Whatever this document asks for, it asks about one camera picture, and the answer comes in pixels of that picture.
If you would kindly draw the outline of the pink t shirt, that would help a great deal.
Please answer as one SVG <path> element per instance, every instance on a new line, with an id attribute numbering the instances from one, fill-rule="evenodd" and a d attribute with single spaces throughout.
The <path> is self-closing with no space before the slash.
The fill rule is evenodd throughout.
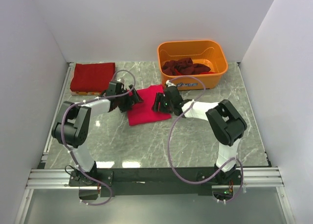
<path id="1" fill-rule="evenodd" d="M 158 92 L 163 93 L 162 85 L 151 85 L 148 88 L 137 91 L 139 96 L 143 99 L 143 103 L 135 104 L 132 106 L 131 110 L 127 111 L 130 126 L 153 123 L 171 118 L 169 113 L 154 112 L 152 110 Z"/>

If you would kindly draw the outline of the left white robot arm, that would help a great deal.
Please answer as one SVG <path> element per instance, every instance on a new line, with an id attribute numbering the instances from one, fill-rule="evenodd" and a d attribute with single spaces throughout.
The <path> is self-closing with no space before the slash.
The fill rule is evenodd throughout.
<path id="1" fill-rule="evenodd" d="M 51 135 L 63 144 L 75 163 L 71 174 L 73 180 L 91 186 L 100 179 L 96 162 L 86 144 L 90 119 L 116 108 L 121 112 L 127 112 L 135 104 L 143 102 L 133 85 L 125 88 L 119 79 L 110 81 L 108 88 L 92 100 L 80 103 L 65 101 L 61 104 Z"/>

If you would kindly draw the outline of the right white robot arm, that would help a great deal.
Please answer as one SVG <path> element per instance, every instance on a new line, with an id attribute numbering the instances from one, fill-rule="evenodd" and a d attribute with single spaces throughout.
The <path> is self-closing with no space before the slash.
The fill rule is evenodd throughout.
<path id="1" fill-rule="evenodd" d="M 247 124 L 232 103 L 224 99 L 221 102 L 208 103 L 196 99 L 183 99 L 175 85 L 167 86 L 163 93 L 158 92 L 152 106 L 152 111 L 173 113 L 177 116 L 172 126 L 180 118 L 194 118 L 208 122 L 215 138 L 219 142 L 218 157 L 214 165 L 215 172 L 200 181 L 190 181 L 183 178 L 173 166 L 170 154 L 170 142 L 173 129 L 170 129 L 167 141 L 167 154 L 170 167 L 174 174 L 187 184 L 203 184 L 215 179 L 219 184 L 226 184 L 231 180 L 237 163 L 239 143 L 247 129 Z"/>

